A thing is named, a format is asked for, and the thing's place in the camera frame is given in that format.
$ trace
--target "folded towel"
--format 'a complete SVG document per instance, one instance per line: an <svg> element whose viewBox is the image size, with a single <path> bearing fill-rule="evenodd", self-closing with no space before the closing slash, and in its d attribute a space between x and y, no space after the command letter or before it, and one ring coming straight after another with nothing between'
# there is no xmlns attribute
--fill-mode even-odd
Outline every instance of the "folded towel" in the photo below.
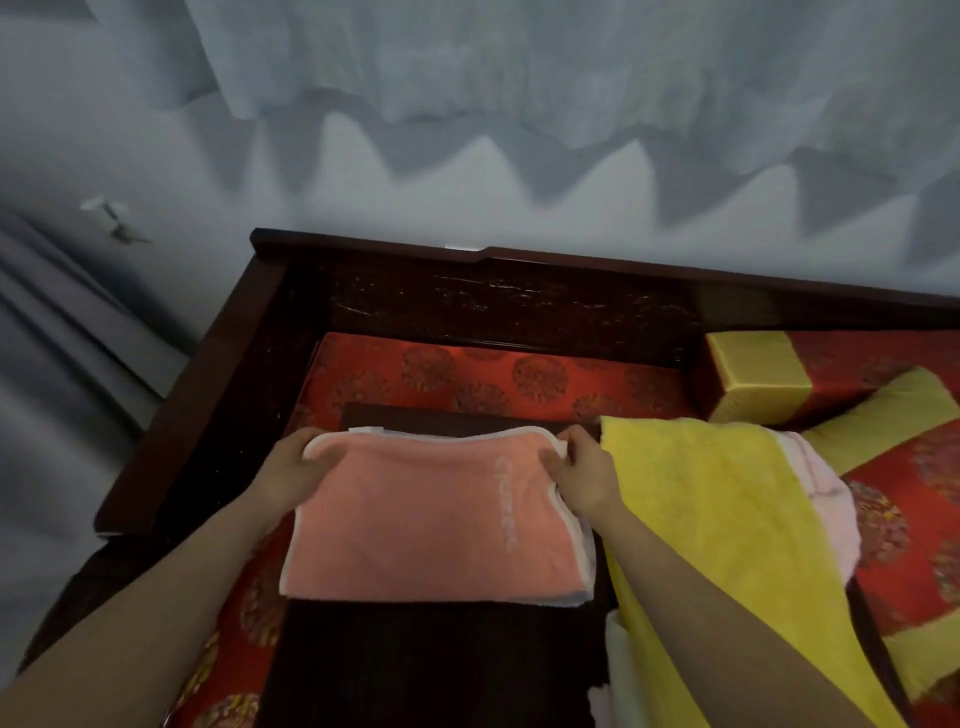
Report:
<svg viewBox="0 0 960 728"><path fill-rule="evenodd" d="M330 432L348 454L297 509L280 592L349 601L519 601L574 605L593 594L588 527L561 501L540 427L446 439Z"/></svg>

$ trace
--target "yellow and red pillow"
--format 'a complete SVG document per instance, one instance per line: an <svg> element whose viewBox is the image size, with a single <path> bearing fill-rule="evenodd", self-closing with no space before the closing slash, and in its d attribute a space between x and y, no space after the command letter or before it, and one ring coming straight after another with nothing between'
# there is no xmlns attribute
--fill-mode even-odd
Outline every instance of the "yellow and red pillow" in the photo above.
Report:
<svg viewBox="0 0 960 728"><path fill-rule="evenodd" d="M693 373L710 422L813 422L914 367L960 394L960 331L722 331Z"/></svg>
<svg viewBox="0 0 960 728"><path fill-rule="evenodd" d="M960 719L932 693L960 668L960 406L915 369L804 437L853 491L856 579L918 719L940 724L924 717L933 699Z"/></svg>

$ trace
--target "dark wooden headboard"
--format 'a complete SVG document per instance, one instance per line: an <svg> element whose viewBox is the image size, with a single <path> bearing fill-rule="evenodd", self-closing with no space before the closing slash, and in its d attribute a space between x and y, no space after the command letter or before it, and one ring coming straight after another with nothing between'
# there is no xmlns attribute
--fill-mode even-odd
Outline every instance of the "dark wooden headboard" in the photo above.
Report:
<svg viewBox="0 0 960 728"><path fill-rule="evenodd" d="M188 534L250 482L330 330L684 368L708 331L960 328L960 301L531 253L255 230L255 255L96 518Z"/></svg>

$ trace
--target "light pink towel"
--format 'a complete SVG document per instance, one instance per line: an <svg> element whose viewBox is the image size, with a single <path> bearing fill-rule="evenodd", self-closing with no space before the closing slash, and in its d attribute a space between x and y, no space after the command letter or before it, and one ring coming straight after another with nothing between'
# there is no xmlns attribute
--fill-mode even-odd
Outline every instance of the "light pink towel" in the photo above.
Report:
<svg viewBox="0 0 960 728"><path fill-rule="evenodd" d="M860 531L856 526L853 493L803 437L796 432L774 432L774 435L824 525L837 569L846 584L860 559Z"/></svg>
<svg viewBox="0 0 960 728"><path fill-rule="evenodd" d="M593 541L538 452L540 427L445 439L330 432L304 457L346 443L344 461L297 509L280 592L349 601L522 601L592 597Z"/></svg>

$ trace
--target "dark wooden board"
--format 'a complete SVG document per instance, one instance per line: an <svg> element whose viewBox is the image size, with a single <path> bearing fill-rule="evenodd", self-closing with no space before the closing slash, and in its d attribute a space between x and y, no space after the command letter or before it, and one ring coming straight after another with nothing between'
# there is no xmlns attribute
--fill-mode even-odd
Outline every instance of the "dark wooden board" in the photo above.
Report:
<svg viewBox="0 0 960 728"><path fill-rule="evenodd" d="M183 538L250 481L330 330L687 368L707 331L960 328L960 303L576 255L256 230L257 255L100 513Z"/></svg>
<svg viewBox="0 0 960 728"><path fill-rule="evenodd" d="M566 426L349 405L341 429L464 437L528 424ZM587 690L609 682L616 606L596 546L595 599L577 608L291 600L257 728L593 728Z"/></svg>

